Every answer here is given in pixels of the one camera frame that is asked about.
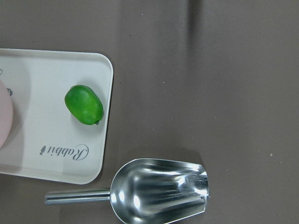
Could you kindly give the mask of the metal ice scoop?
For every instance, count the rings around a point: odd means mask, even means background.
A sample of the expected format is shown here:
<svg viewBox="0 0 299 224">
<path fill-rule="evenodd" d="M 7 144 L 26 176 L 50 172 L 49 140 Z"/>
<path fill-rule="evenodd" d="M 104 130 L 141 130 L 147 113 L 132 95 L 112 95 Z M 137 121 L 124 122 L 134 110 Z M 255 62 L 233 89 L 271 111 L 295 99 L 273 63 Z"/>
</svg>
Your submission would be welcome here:
<svg viewBox="0 0 299 224">
<path fill-rule="evenodd" d="M 135 159 L 104 189 L 50 192 L 46 205 L 109 201 L 124 224 L 170 224 L 203 213 L 208 177 L 200 164 L 164 159 Z"/>
</svg>

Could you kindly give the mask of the pink bowl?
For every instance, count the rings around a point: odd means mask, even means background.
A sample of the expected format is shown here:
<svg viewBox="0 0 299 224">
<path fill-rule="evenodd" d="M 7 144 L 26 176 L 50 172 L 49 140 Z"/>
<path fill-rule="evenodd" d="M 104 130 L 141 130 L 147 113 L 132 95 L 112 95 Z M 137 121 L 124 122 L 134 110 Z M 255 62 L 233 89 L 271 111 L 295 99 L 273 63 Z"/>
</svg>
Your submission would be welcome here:
<svg viewBox="0 0 299 224">
<path fill-rule="evenodd" d="M 13 122 L 13 103 L 7 87 L 0 81 L 0 147 L 6 142 Z"/>
</svg>

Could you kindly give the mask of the green lime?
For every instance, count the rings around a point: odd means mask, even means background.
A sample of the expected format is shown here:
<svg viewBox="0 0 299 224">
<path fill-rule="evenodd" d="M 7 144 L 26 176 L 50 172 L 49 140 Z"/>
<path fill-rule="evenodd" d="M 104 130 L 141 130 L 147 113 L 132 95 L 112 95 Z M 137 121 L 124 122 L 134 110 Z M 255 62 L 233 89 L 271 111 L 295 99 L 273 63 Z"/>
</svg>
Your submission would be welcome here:
<svg viewBox="0 0 299 224">
<path fill-rule="evenodd" d="M 66 93 L 64 102 L 69 112 L 84 125 L 97 125 L 103 118 L 101 100 L 86 85 L 72 86 Z"/>
</svg>

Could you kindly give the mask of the cream rabbit tray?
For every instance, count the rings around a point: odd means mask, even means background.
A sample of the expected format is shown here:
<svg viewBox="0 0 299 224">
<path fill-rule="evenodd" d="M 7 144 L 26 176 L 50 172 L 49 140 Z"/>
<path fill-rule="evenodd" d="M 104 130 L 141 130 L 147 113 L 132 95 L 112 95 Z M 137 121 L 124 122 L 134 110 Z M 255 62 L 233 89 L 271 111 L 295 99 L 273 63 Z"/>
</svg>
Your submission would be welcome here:
<svg viewBox="0 0 299 224">
<path fill-rule="evenodd" d="M 87 184 L 100 173 L 114 71 L 99 53 L 1 49 L 0 79 L 14 107 L 10 134 L 0 150 L 0 172 Z M 74 85 L 90 87 L 104 116 L 97 125 L 75 119 L 64 103 Z"/>
</svg>

